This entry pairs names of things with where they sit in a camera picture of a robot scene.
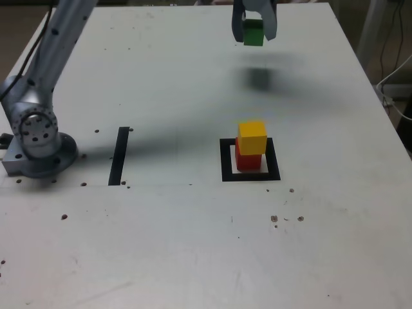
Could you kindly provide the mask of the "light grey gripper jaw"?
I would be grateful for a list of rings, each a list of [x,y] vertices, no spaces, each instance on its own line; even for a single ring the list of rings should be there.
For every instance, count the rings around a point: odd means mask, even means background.
[[[277,35],[277,1],[276,0],[247,0],[246,10],[257,12],[263,21],[263,33],[267,41]]]

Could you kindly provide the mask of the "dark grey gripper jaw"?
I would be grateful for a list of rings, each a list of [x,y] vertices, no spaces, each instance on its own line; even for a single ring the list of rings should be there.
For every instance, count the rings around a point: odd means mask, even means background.
[[[242,0],[233,0],[232,7],[232,34],[236,42],[244,42],[243,38],[243,18],[245,16],[245,6]]]

